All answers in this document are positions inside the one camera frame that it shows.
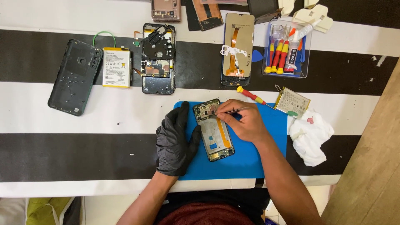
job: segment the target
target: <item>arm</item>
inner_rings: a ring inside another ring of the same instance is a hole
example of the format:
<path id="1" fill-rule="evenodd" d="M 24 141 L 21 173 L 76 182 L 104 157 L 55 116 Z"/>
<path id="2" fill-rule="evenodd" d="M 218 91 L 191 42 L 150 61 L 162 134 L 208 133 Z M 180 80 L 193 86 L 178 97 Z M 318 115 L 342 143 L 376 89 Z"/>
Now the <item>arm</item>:
<path id="1" fill-rule="evenodd" d="M 246 106 L 250 109 L 239 112 L 242 116 L 240 121 L 223 113 Z M 254 103 L 230 99 L 223 103 L 216 113 L 239 138 L 253 142 L 256 146 L 261 157 L 268 192 L 286 223 L 322 224 L 310 193 L 279 151 L 265 128 L 257 106 Z"/>
<path id="2" fill-rule="evenodd" d="M 169 190 L 178 180 L 156 172 L 146 188 L 121 216 L 117 225 L 153 224 Z"/>
<path id="3" fill-rule="evenodd" d="M 146 188 L 121 216 L 117 225 L 151 225 L 169 190 L 183 176 L 197 153 L 201 127 L 196 126 L 188 142 L 185 129 L 189 103 L 169 112 L 157 128 L 157 155 L 159 164 Z"/>

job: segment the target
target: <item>hand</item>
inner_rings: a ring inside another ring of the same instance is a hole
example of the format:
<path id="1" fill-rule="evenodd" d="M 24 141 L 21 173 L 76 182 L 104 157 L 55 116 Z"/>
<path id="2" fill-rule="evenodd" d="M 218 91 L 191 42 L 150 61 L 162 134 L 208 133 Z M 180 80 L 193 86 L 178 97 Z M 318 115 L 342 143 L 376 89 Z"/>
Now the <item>hand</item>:
<path id="1" fill-rule="evenodd" d="M 201 127 L 197 125 L 190 141 L 186 141 L 189 103 L 169 112 L 157 128 L 157 155 L 160 163 L 157 171 L 173 177 L 183 176 L 197 153 L 201 138 Z"/>
<path id="2" fill-rule="evenodd" d="M 233 116 L 224 113 L 246 106 L 249 107 L 249 109 L 238 112 L 238 114 L 242 116 L 240 121 L 236 120 Z M 257 105 L 254 103 L 229 99 L 218 107 L 216 114 L 218 118 L 226 122 L 233 129 L 236 135 L 244 141 L 255 143 L 264 140 L 269 135 L 264 122 L 262 121 Z"/>

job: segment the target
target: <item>green wire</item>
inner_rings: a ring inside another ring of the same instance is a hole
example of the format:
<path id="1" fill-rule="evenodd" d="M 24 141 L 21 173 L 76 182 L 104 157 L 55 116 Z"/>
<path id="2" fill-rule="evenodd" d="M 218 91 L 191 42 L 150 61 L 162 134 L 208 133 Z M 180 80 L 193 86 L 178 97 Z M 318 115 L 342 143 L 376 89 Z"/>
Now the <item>green wire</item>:
<path id="1" fill-rule="evenodd" d="M 97 33 L 97 34 L 93 37 L 93 46 L 94 46 L 94 40 L 96 39 L 97 35 L 99 35 L 99 34 L 101 34 L 101 33 L 110 34 L 110 35 L 112 36 L 112 38 L 114 38 L 114 48 L 115 48 L 115 44 L 116 44 L 116 42 L 115 42 L 115 37 L 114 37 L 114 35 L 112 35 L 112 34 L 111 34 L 110 32 L 108 32 L 108 31 L 100 31 L 99 33 Z"/>

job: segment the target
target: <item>phone battery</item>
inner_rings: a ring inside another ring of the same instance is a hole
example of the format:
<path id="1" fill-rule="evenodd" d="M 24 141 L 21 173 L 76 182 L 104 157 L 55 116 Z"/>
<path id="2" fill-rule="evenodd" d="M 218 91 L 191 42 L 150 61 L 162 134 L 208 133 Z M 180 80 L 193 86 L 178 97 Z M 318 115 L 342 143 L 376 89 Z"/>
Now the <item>phone battery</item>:
<path id="1" fill-rule="evenodd" d="M 275 109 L 282 111 L 294 118 L 300 118 L 307 110 L 310 99 L 283 87 L 275 103 Z"/>
<path id="2" fill-rule="evenodd" d="M 129 88 L 131 57 L 128 48 L 103 48 L 103 86 Z"/>

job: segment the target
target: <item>rose gold phone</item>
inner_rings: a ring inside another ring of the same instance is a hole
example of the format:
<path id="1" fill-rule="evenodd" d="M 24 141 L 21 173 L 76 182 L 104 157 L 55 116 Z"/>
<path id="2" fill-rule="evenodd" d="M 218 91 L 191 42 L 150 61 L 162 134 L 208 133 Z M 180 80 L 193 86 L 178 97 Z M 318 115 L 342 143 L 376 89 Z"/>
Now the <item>rose gold phone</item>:
<path id="1" fill-rule="evenodd" d="M 154 22 L 179 22 L 180 0 L 152 0 Z"/>

